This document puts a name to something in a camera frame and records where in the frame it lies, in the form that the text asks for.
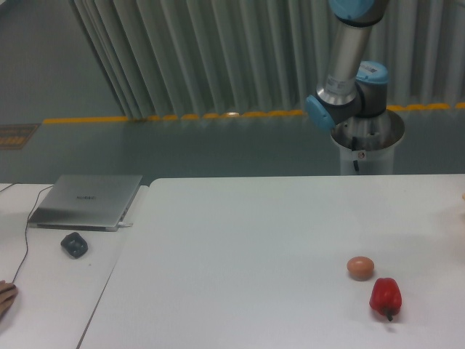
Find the person's hand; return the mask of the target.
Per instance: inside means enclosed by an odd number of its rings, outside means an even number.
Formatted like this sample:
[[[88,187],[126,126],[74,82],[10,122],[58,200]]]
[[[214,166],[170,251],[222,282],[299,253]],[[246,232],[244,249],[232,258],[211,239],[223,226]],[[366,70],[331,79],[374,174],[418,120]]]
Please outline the person's hand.
[[[0,292],[0,315],[3,316],[13,305],[18,294],[18,288],[15,287],[7,292]]]

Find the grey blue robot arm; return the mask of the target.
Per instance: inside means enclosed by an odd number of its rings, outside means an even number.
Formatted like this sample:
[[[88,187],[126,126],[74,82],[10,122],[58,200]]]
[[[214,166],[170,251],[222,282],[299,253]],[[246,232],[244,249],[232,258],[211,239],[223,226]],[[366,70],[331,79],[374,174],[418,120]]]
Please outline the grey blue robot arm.
[[[330,1],[339,21],[324,79],[307,97],[305,110],[316,126],[331,130],[353,116],[370,118],[387,108],[387,69],[362,61],[372,27],[388,1]]]

